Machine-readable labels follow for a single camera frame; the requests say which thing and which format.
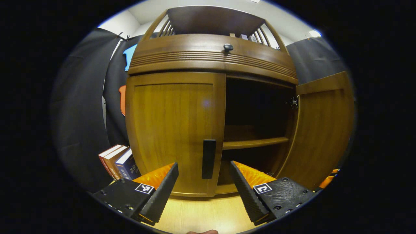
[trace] door hinge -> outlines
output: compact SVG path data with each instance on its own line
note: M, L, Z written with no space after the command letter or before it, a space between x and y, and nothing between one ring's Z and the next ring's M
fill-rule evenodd
M292 97L289 101L286 102L290 106L291 109L297 110L299 107L299 95L296 97Z

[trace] wooden shelf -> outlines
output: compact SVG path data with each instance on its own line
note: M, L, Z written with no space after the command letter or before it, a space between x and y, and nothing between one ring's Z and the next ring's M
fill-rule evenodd
M245 149L245 148L254 148L260 146L266 146L271 144L279 144L287 142L289 139L286 137L276 137L269 139L260 139L260 140L249 140L249 141L233 141L233 142L224 142L224 149Z

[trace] ceiling light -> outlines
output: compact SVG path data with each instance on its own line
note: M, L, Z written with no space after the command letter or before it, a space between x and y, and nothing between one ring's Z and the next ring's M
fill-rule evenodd
M321 37L321 36L322 36L322 35L321 35L318 31L316 31L316 30L309 31L309 34L310 34L312 37Z

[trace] cabinet top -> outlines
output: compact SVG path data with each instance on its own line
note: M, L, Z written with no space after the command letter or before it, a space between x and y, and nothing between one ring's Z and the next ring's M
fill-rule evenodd
M216 6L175 7L167 15L176 34L252 35L265 23L255 15Z

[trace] ceiling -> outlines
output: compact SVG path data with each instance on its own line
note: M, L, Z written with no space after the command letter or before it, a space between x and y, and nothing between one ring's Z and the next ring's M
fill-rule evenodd
M146 0L128 11L142 25L154 21L164 10L188 5L211 5L241 10L266 19L275 30L293 42L303 40L309 31L313 30L296 16L279 8L274 3L260 0L259 3L250 0Z

